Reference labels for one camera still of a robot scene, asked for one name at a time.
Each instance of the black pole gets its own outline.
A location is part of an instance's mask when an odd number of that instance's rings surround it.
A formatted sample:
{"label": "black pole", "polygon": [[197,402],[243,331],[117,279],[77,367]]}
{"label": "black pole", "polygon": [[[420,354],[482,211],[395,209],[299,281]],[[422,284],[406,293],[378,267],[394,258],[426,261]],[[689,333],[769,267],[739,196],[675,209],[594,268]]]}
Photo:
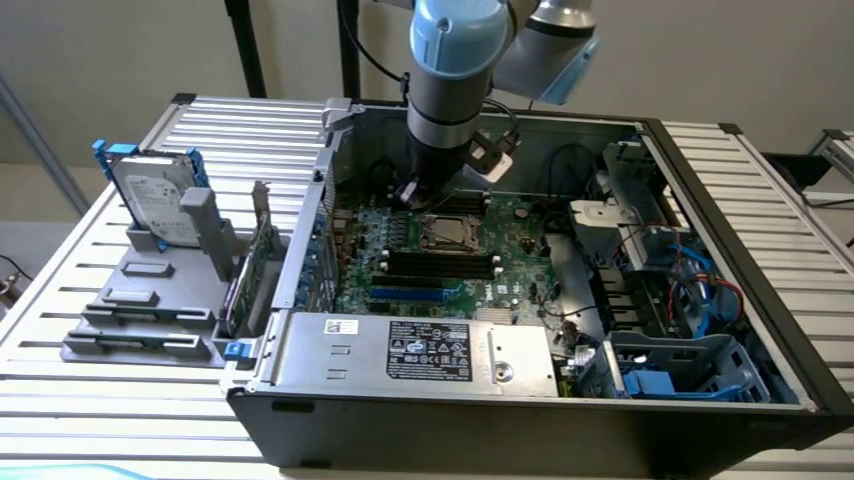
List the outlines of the black pole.
{"label": "black pole", "polygon": [[354,36],[359,35],[359,0],[335,0],[338,6],[338,44],[342,57],[342,85],[344,97],[362,98],[362,74],[359,72],[359,50],[350,41],[347,26]]}
{"label": "black pole", "polygon": [[255,29],[252,28],[252,14],[250,13],[248,0],[226,0],[226,12],[231,17],[231,26],[235,30],[240,64],[250,97],[267,98],[264,86],[264,73],[262,61],[258,56],[258,44],[255,43]]}

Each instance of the sticker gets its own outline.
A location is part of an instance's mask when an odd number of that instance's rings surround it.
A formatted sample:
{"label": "sticker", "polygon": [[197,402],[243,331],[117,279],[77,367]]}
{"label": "sticker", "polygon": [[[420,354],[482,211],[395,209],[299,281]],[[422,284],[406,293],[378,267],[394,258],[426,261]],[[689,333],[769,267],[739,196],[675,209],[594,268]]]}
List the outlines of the sticker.
{"label": "sticker", "polygon": [[386,373],[391,378],[471,382],[468,325],[396,321],[388,325]]}
{"label": "sticker", "polygon": [[323,333],[326,333],[327,335],[358,335],[359,320],[342,320],[330,318],[326,321],[326,328],[323,329]]}
{"label": "sticker", "polygon": [[199,246],[191,216],[181,212],[181,191],[165,178],[128,175],[131,198],[151,232],[172,245]]}

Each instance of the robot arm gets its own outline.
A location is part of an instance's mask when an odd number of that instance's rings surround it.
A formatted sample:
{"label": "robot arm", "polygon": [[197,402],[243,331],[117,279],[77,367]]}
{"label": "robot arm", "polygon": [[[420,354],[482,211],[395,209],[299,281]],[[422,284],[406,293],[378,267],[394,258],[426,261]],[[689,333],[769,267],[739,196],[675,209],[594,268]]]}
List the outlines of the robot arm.
{"label": "robot arm", "polygon": [[595,53],[591,0],[386,0],[414,8],[408,157],[414,177],[398,191],[412,204],[454,174],[494,184],[512,165],[515,139],[478,133],[492,87],[562,104]]}

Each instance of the green circuit board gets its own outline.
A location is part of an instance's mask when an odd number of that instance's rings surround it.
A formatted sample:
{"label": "green circuit board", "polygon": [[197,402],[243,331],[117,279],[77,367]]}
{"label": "green circuit board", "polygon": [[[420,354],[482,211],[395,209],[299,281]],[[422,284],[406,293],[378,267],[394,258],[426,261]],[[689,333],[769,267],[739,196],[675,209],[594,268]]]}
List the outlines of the green circuit board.
{"label": "green circuit board", "polygon": [[[531,201],[494,195],[483,215],[394,211],[388,206],[371,203],[346,200],[342,203],[336,209],[335,234],[342,264],[336,312],[471,319],[480,308],[510,308],[512,305],[518,312],[516,324],[542,325],[543,321],[552,321],[538,316],[539,299],[548,294],[554,273],[548,252],[542,250],[542,217],[534,214]],[[431,233],[424,227],[427,216],[446,223],[456,220],[466,223],[476,246],[458,254],[498,255],[503,271],[494,280],[443,279],[446,291],[452,292],[444,302],[378,300],[371,297],[371,286],[372,277],[384,275],[383,250],[430,251],[424,245]],[[451,240],[447,237],[432,240],[440,242],[443,238]],[[536,285],[536,296],[531,295],[532,284]],[[388,304],[382,312],[375,310],[378,304]]]}

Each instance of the power supply label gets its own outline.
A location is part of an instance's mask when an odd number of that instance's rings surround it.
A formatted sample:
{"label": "power supply label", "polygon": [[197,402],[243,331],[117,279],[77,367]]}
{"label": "power supply label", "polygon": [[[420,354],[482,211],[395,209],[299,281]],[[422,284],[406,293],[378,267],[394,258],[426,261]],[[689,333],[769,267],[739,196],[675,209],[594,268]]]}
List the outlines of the power supply label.
{"label": "power supply label", "polygon": [[471,382],[468,325],[391,322],[386,373],[396,380]]}

